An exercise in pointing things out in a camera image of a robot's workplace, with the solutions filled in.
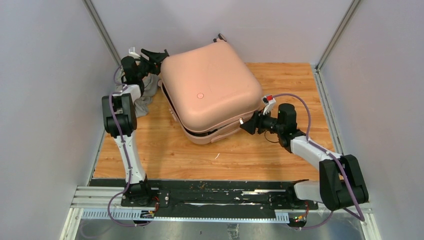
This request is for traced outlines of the pink suitcase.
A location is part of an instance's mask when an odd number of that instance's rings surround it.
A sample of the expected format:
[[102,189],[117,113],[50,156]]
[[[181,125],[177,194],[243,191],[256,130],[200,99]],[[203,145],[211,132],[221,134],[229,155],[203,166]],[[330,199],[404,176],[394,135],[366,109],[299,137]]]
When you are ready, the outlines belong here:
[[223,34],[166,57],[159,86],[187,138],[206,145],[240,130],[260,108],[263,89]]

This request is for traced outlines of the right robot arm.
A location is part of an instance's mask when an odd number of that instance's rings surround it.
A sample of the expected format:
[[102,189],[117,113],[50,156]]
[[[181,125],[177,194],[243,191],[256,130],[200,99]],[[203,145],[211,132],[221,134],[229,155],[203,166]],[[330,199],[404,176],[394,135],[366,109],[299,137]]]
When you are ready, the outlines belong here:
[[249,120],[240,121],[240,128],[251,135],[276,134],[282,148],[318,170],[318,181],[300,180],[291,184],[285,195],[290,208],[298,209],[305,201],[314,201],[335,211],[369,201],[358,159],[330,151],[307,137],[297,126],[297,112],[292,104],[280,104],[277,117],[255,111]]

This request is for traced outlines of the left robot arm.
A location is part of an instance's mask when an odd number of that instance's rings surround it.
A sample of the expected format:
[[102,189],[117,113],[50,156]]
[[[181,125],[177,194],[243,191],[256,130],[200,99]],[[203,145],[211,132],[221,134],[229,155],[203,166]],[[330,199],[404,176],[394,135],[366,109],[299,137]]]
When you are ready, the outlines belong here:
[[153,201],[153,192],[146,171],[141,165],[134,143],[137,129],[135,101],[143,96],[146,85],[143,79],[161,72],[162,62],[169,56],[167,50],[153,52],[142,49],[137,53],[132,47],[120,60],[117,89],[101,99],[105,131],[118,146],[125,169],[125,199],[142,207]]

